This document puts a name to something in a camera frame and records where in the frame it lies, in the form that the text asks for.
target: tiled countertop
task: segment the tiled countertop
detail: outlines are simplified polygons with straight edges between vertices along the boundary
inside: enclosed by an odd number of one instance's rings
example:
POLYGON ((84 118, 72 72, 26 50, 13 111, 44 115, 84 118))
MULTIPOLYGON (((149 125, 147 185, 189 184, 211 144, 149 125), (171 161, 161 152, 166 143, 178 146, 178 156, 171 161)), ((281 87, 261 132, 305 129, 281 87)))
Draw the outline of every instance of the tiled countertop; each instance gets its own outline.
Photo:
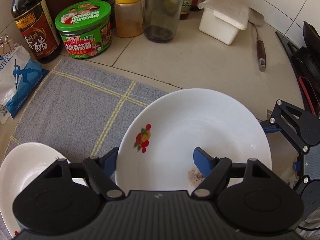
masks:
MULTIPOLYGON (((277 99, 303 108, 298 83, 289 59, 278 40, 275 29, 268 24, 259 28, 265 44, 267 70, 258 69, 255 50, 256 33, 252 25, 240 31, 228 46, 199 31, 201 12, 191 12, 180 21, 177 35, 166 44, 153 43, 140 35, 113 41, 101 55, 87 64, 142 82, 167 92, 185 88, 208 88, 232 96, 244 104, 258 119, 267 118, 277 99)), ((66 50, 53 62, 52 69, 66 50)), ((0 125, 0 157, 22 111, 5 125, 0 125)), ((280 174, 295 156, 295 150, 281 134, 268 135, 273 170, 280 174)))

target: white bowl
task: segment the white bowl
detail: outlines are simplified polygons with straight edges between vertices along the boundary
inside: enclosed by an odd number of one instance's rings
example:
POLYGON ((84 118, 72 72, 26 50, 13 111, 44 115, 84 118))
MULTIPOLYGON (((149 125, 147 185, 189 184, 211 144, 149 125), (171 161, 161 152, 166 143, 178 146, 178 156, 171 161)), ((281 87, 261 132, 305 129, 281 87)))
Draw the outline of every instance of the white bowl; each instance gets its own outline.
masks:
POLYGON ((191 193, 195 186, 188 172, 195 167, 196 147, 238 163, 257 158, 271 169, 266 135, 245 106, 217 91, 186 89, 159 98, 130 125, 118 153, 116 183, 126 194, 133 189, 191 193), (145 150, 135 144, 142 128, 142 141, 150 137, 149 145, 142 145, 145 150))
MULTIPOLYGON (((41 143, 23 143, 15 147, 4 159, 0 167, 0 211, 12 237, 15 237, 15 231, 20 232, 12 212, 13 201, 56 159, 66 158, 55 149, 41 143)), ((87 186, 83 179, 72 180, 87 186)))

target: plaid towel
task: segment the plaid towel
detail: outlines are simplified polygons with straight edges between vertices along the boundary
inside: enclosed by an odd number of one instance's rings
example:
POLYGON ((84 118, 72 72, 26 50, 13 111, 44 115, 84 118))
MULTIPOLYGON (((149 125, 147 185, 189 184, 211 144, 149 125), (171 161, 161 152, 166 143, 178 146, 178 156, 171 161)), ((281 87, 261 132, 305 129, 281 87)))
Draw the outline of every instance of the plaid towel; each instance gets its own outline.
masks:
MULTIPOLYGON (((26 142, 46 144, 81 162, 103 156, 136 116, 166 93, 127 78, 61 60, 42 81, 10 138, 5 156, 26 142)), ((0 216, 0 239, 9 239, 0 216)))

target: blue figure illustration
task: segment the blue figure illustration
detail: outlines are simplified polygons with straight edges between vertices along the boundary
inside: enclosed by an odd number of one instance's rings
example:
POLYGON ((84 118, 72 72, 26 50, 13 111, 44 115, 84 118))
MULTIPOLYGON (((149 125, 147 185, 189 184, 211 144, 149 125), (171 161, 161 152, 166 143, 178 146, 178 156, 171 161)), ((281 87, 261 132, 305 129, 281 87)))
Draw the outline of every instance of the blue figure illustration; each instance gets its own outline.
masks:
POLYGON ((28 73, 32 72, 40 72, 39 70, 33 69, 33 68, 24 68, 20 69, 20 66, 16 64, 16 60, 14 61, 14 71, 12 72, 13 76, 16 78, 16 86, 19 83, 19 76, 22 75, 23 82, 30 84, 28 81, 28 73))

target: green lid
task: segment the green lid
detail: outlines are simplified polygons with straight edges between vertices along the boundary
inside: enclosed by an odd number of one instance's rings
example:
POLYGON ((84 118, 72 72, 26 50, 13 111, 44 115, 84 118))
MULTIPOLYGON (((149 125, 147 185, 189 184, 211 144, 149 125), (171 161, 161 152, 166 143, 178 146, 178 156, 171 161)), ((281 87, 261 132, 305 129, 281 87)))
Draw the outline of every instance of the green lid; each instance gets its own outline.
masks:
POLYGON ((71 5, 59 13, 55 25, 63 32, 84 30, 104 21, 110 13, 111 6, 107 2, 84 1, 71 5))

